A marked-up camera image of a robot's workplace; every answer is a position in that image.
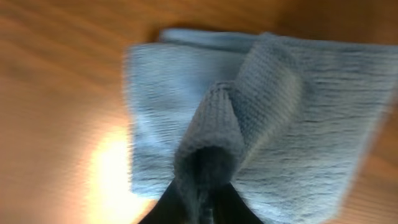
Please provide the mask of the blue microfiber cloth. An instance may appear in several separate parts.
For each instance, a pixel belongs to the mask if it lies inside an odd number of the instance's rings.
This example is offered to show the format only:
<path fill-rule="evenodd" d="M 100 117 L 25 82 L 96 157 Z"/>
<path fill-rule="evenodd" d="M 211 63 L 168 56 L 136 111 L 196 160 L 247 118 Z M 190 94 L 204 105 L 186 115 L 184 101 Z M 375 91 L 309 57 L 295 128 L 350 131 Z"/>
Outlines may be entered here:
<path fill-rule="evenodd" d="M 168 29 L 126 60 L 133 193 L 196 223 L 232 184 L 264 223 L 339 210 L 397 85 L 397 47 Z"/>

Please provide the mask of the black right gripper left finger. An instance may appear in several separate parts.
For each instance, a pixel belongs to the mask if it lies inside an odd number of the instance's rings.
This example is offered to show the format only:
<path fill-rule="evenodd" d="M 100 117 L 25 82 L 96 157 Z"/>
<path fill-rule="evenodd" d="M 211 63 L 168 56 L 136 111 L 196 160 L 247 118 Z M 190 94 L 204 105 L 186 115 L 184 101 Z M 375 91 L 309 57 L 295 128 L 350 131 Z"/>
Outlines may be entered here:
<path fill-rule="evenodd" d="M 185 206 L 173 180 L 139 224 L 184 224 L 187 221 Z"/>

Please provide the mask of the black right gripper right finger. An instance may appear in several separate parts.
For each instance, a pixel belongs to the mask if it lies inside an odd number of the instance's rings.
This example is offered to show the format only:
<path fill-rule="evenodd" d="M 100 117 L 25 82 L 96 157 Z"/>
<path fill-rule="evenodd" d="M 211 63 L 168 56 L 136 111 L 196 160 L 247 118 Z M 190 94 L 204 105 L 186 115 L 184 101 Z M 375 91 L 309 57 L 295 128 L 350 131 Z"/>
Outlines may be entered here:
<path fill-rule="evenodd" d="M 231 183 L 211 193 L 215 224 L 263 224 Z"/>

